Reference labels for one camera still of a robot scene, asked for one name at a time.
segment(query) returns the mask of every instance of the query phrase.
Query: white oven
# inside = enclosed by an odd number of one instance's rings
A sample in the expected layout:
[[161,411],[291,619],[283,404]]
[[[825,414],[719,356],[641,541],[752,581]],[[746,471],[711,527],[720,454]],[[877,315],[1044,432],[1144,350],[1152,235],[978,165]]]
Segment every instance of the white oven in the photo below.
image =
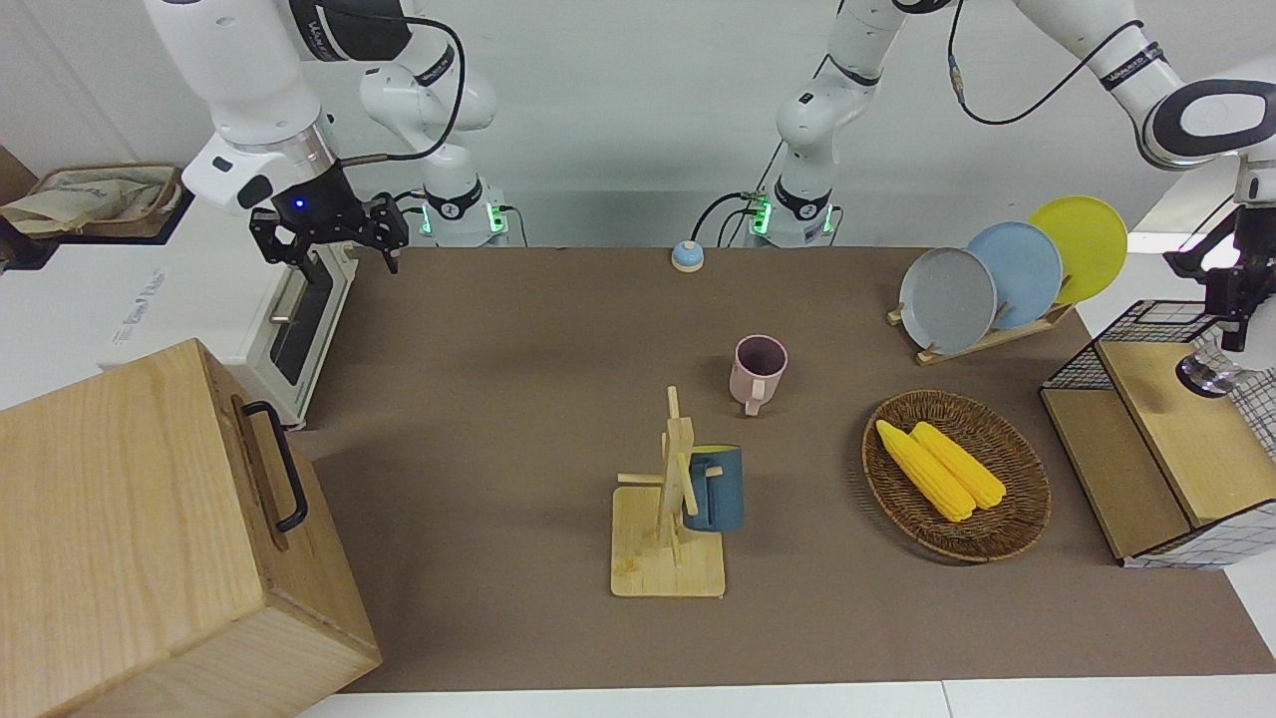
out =
[[98,357],[108,370],[190,337],[200,339],[285,425],[305,423],[357,260],[346,244],[318,245],[301,270],[267,264],[245,217],[197,201]]

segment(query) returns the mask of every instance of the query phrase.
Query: black cable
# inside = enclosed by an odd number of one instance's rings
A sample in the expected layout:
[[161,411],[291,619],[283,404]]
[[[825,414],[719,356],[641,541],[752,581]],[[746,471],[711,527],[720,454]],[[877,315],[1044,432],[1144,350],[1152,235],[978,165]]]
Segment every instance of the black cable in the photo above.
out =
[[457,115],[461,114],[461,101],[464,98],[464,92],[466,92],[466,50],[461,43],[461,36],[457,34],[457,31],[452,29],[445,23],[440,23],[439,20],[431,20],[427,18],[416,18],[411,15],[394,18],[390,15],[356,13],[353,10],[333,8],[330,5],[327,5],[324,0],[311,0],[311,1],[316,6],[328,10],[329,13],[338,13],[342,15],[350,15],[352,18],[362,18],[365,20],[385,20],[392,23],[408,23],[408,24],[425,26],[425,27],[431,27],[434,29],[440,29],[448,33],[448,37],[452,38],[452,45],[457,48],[457,97],[452,102],[452,114],[448,115],[448,124],[444,125],[443,134],[439,135],[439,139],[436,139],[434,144],[420,152],[412,152],[408,154],[385,154],[385,153],[360,154],[357,157],[339,159],[338,162],[341,163],[341,166],[357,167],[359,165],[371,165],[374,162],[406,162],[411,159],[420,159],[422,157],[429,157],[430,154],[434,154],[435,152],[439,150],[440,147],[447,144],[448,136],[452,135],[452,130],[457,126]]
[[[722,237],[726,233],[726,226],[731,223],[731,218],[732,217],[741,217],[741,221],[743,221],[743,216],[744,214],[752,214],[752,213],[753,213],[753,209],[745,207],[744,209],[736,209],[736,210],[729,213],[726,217],[723,217],[722,218],[722,224],[718,227],[718,240],[717,240],[717,244],[715,244],[713,246],[722,246]],[[729,241],[729,242],[726,242],[726,245],[731,246],[731,242]]]
[[833,212],[837,212],[837,223],[833,224],[833,236],[829,237],[829,240],[828,240],[828,245],[829,246],[832,246],[835,242],[837,242],[837,232],[838,232],[838,230],[842,228],[842,219],[846,218],[846,212],[842,210],[842,205],[841,204],[833,204]]
[[961,68],[957,66],[957,55],[953,52],[953,43],[957,40],[957,22],[961,19],[961,10],[965,5],[966,0],[957,0],[957,9],[953,11],[953,27],[948,32],[948,79],[952,82],[953,93],[957,94],[957,103],[961,105],[962,111],[966,112],[966,115],[970,119],[975,120],[976,122],[985,125],[994,125],[994,126],[1013,124],[1031,115],[1032,112],[1036,112],[1037,108],[1049,102],[1051,97],[1054,97],[1060,89],[1063,89],[1063,85],[1068,84],[1068,80],[1077,77],[1077,73],[1079,73],[1086,68],[1086,62],[1092,60],[1095,55],[1097,55],[1100,50],[1106,47],[1108,43],[1110,43],[1113,40],[1115,40],[1118,34],[1125,32],[1132,27],[1143,27],[1142,20],[1129,20],[1122,24],[1111,33],[1109,33],[1102,42],[1096,45],[1095,48],[1091,50],[1088,55],[1086,55],[1079,62],[1077,62],[1077,66],[1072,68],[1072,71],[1064,75],[1064,78],[1060,79],[1059,83],[1050,89],[1050,92],[1046,92],[1027,110],[1023,110],[1018,115],[1014,115],[1013,117],[1007,117],[1004,120],[989,120],[988,117],[981,117],[974,110],[971,110],[968,105],[966,105],[966,84],[962,82]]
[[1212,212],[1210,212],[1208,214],[1205,216],[1203,219],[1201,219],[1201,223],[1197,224],[1197,228],[1192,230],[1192,233],[1189,233],[1188,237],[1183,240],[1183,244],[1179,245],[1179,251],[1183,251],[1183,247],[1187,246],[1188,242],[1196,237],[1196,235],[1201,233],[1201,230],[1210,223],[1210,219],[1212,219],[1213,216],[1217,214],[1220,209],[1228,205],[1228,201],[1231,201],[1231,198],[1233,198],[1231,194],[1224,196],[1222,201],[1220,201],[1219,205],[1215,207]]
[[701,233],[701,226],[704,224],[704,219],[709,218],[713,209],[721,207],[723,201],[730,201],[732,199],[743,199],[748,201],[753,199],[753,195],[746,191],[731,191],[711,201],[709,205],[704,208],[704,212],[701,213],[701,218],[695,219],[695,228],[692,230],[692,241],[695,241],[695,237]]
[[518,232],[523,235],[523,246],[531,246],[531,244],[527,241],[527,222],[523,221],[523,210],[519,209],[518,207],[514,207],[513,204],[501,204],[496,208],[500,209],[501,212],[513,212],[518,214]]

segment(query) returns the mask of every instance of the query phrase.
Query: black metal handle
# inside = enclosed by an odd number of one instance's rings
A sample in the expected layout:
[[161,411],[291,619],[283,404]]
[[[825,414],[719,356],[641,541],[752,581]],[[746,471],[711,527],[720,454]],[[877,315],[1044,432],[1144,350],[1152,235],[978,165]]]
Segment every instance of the black metal handle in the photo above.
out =
[[281,534],[286,534],[306,520],[310,505],[306,502],[306,491],[301,487],[297,465],[292,463],[292,451],[288,450],[288,440],[283,436],[283,423],[279,422],[279,413],[274,411],[274,407],[271,407],[269,402],[254,402],[244,406],[245,417],[263,412],[271,420],[271,431],[274,432],[274,443],[279,445],[279,458],[283,459],[283,471],[288,474],[288,487],[292,488],[292,500],[297,505],[291,515],[274,525],[274,528],[279,529]]

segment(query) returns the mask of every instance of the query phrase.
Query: table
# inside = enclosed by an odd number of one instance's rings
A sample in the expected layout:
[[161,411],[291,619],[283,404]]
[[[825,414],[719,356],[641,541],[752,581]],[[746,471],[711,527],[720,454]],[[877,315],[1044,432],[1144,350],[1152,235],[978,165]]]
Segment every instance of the table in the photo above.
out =
[[[1111,562],[1036,397],[1079,320],[916,367],[882,321],[916,254],[709,251],[686,275],[664,250],[413,249],[362,274],[297,437],[385,656],[351,690],[1272,672],[1222,574]],[[792,356],[759,420],[725,389],[752,332]],[[702,441],[745,449],[721,601],[607,594],[615,473],[656,462],[667,384]],[[872,409],[919,388],[1041,455],[1054,518],[1025,556],[935,562],[849,483]]]

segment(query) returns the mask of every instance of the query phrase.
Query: yellow corn cob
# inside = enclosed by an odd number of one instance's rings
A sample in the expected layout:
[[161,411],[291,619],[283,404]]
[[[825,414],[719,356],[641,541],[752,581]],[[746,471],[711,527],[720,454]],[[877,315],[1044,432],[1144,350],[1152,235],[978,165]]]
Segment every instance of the yellow corn cob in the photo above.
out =
[[980,509],[991,509],[1005,497],[1005,485],[980,464],[979,459],[971,457],[961,445],[944,436],[934,426],[917,422],[909,436],[952,472],[952,476],[970,492],[970,496],[975,499],[975,505]]
[[891,459],[894,459],[909,481],[944,519],[954,524],[970,519],[975,511],[975,500],[938,459],[889,422],[878,420],[877,430]]

